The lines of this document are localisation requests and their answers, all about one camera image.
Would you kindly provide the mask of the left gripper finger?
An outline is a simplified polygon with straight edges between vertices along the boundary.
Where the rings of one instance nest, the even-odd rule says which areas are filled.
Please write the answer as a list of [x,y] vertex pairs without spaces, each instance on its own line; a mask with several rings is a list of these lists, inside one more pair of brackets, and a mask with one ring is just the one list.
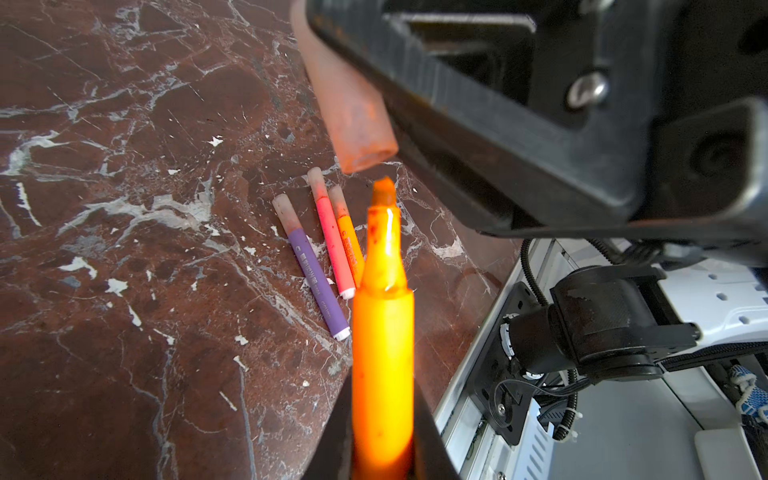
[[468,228],[767,263],[763,1],[310,1]]

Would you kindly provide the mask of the orange highlighter pen group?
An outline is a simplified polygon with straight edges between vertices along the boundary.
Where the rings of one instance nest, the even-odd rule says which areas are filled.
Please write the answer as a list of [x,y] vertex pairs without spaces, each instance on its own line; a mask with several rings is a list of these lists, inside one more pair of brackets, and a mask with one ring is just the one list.
[[413,462],[414,294],[394,182],[373,185],[367,257],[353,302],[354,479],[404,479]]

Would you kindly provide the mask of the pink highlighter pen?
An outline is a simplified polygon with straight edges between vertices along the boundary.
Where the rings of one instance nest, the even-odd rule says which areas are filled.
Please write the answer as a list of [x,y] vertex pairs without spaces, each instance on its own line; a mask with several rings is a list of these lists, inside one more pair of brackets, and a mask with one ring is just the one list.
[[307,176],[339,295],[344,300],[351,300],[355,295],[356,285],[343,247],[324,176],[319,167],[311,168]]

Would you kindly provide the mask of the purple highlighter pen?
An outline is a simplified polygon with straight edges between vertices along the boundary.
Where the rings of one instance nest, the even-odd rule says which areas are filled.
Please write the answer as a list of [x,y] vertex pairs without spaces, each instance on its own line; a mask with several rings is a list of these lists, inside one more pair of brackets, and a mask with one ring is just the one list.
[[290,199],[280,194],[272,203],[330,334],[337,341],[347,339],[351,334],[349,324]]

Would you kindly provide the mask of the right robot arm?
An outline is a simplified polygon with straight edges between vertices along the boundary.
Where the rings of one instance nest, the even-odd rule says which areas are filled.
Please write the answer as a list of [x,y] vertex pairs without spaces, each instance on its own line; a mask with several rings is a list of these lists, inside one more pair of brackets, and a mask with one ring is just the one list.
[[586,266],[527,281],[495,327],[481,403],[528,479],[760,479],[744,423],[767,426],[767,273],[707,261]]

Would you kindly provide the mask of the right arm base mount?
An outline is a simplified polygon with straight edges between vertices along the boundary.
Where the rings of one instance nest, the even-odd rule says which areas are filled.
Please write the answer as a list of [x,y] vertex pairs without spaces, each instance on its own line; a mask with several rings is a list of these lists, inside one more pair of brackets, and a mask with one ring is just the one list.
[[574,366],[558,311],[538,288],[517,282],[492,318],[492,329],[467,383],[470,399],[508,445],[520,444],[528,408],[544,407],[534,421],[554,428],[553,438],[575,435],[578,396],[551,395],[562,371]]

